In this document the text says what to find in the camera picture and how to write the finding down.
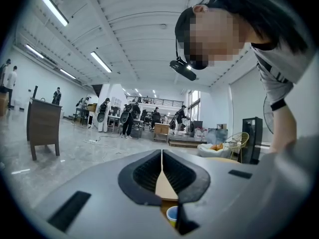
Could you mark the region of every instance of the ceiling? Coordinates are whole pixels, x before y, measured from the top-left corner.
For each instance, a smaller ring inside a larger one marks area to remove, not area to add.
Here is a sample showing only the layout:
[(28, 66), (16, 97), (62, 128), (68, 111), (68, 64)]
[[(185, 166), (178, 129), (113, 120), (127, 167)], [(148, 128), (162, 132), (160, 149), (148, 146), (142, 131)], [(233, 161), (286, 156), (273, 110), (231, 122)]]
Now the ceiling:
[[(209, 90), (239, 59), (196, 71), (193, 82), (169, 67), (175, 59), (174, 27), (180, 13), (202, 0), (53, 0), (69, 21), (63, 26), (42, 0), (31, 0), (21, 15), (15, 45), (29, 44), (58, 71), (82, 85), (120, 83), (125, 89)], [(95, 51), (108, 73), (90, 55)]]

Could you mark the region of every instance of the cup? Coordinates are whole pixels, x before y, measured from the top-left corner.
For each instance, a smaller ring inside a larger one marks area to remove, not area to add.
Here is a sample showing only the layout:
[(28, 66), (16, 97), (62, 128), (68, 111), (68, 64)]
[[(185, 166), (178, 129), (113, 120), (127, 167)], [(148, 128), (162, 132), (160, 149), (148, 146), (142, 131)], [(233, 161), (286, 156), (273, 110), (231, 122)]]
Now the cup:
[(172, 206), (170, 207), (167, 212), (166, 212), (166, 216), (169, 220), (169, 223), (175, 228), (175, 224), (177, 221), (177, 209), (178, 206)]

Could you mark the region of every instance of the white t-shirt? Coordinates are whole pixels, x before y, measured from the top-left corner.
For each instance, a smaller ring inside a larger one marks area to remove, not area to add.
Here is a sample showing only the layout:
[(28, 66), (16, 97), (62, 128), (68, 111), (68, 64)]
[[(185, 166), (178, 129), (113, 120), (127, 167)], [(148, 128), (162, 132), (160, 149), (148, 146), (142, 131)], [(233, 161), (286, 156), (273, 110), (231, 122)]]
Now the white t-shirt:
[(12, 71), (9, 73), (8, 76), (8, 82), (6, 84), (7, 89), (13, 89), (13, 85), (15, 84), (15, 80), (16, 80), (16, 72)]

